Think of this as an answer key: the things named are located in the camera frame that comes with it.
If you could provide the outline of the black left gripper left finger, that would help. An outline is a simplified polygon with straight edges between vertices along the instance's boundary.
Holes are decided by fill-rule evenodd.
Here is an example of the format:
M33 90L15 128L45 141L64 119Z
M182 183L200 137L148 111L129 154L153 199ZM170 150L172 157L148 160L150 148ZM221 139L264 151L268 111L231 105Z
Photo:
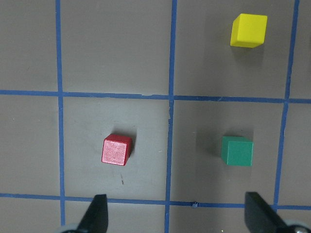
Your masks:
M78 233L105 233L108 229L108 207L106 194L95 195L82 220Z

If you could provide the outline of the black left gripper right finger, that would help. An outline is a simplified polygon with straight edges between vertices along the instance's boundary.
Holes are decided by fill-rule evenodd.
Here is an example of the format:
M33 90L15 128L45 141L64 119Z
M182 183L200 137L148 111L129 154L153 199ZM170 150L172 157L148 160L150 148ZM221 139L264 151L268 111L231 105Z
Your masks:
M246 192L244 221L251 233L286 233L287 224L257 193Z

